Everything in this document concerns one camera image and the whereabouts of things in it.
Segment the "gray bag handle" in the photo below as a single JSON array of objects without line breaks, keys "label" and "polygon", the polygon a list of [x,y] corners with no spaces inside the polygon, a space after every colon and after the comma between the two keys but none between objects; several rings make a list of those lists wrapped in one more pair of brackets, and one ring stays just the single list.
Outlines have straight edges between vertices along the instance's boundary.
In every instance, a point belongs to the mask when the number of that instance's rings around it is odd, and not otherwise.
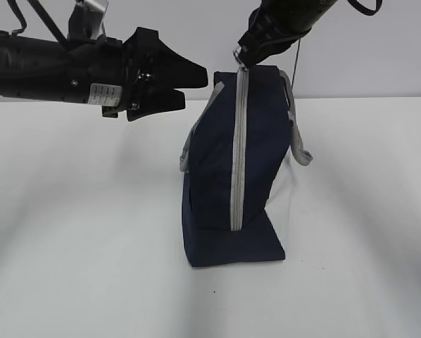
[{"label": "gray bag handle", "polygon": [[294,155],[296,162],[301,165],[307,166],[312,162],[313,157],[304,149],[303,139],[301,138],[300,130],[296,123],[296,110],[295,110],[295,98],[292,91],[292,85],[287,74],[283,71],[279,71],[280,76],[284,79],[284,90],[286,92],[287,100],[289,101],[289,120],[292,123],[292,139],[291,139],[291,151]]}]

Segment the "white table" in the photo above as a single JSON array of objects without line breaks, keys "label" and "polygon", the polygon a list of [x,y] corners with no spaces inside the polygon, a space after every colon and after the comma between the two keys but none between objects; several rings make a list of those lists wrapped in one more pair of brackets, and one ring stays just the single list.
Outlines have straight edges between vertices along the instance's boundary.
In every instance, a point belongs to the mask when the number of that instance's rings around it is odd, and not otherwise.
[{"label": "white table", "polygon": [[204,105],[0,103],[0,338],[421,337],[421,99],[298,100],[287,260],[193,270],[178,158]]}]

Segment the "bag strap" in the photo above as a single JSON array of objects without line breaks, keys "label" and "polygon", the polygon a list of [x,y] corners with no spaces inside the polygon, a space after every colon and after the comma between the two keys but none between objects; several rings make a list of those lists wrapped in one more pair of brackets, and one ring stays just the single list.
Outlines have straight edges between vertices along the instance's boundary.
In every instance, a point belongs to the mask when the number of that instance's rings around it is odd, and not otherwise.
[{"label": "bag strap", "polygon": [[350,3],[350,5],[352,5],[352,7],[354,7],[357,11],[361,12],[364,15],[368,15],[368,16],[372,16],[375,15],[376,13],[379,12],[379,10],[381,9],[382,6],[382,0],[377,0],[377,6],[375,9],[370,9],[365,7],[364,5],[362,5],[359,1],[357,0],[348,0],[348,2]]},{"label": "bag strap", "polygon": [[286,98],[289,104],[289,121],[292,124],[292,135],[291,135],[291,144],[290,149],[292,155],[294,155],[295,161],[303,166],[307,166],[312,162],[313,157],[309,151],[304,149],[303,139],[301,138],[300,129],[296,124],[296,111],[295,111],[295,98],[294,93],[292,92],[292,85],[287,74],[280,70],[279,75],[284,80],[284,91]]}]

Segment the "zipper tab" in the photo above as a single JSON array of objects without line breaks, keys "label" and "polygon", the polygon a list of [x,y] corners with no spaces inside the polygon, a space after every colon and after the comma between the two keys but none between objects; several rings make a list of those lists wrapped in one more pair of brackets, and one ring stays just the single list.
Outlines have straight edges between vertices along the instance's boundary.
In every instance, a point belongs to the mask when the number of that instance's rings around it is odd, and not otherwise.
[{"label": "zipper tab", "polygon": [[232,142],[231,231],[242,229],[245,197],[246,109],[248,106],[249,70],[237,72],[234,140]]}]

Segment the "navy blue bag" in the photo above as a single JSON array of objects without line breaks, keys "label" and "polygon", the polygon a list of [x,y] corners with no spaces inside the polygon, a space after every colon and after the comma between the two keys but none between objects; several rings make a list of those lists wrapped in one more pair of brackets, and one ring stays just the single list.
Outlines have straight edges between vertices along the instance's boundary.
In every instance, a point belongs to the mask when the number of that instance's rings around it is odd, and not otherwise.
[{"label": "navy blue bag", "polygon": [[280,261],[285,252],[265,212],[291,150],[301,165],[289,78],[275,66],[216,73],[215,89],[181,156],[182,230],[190,264]]}]

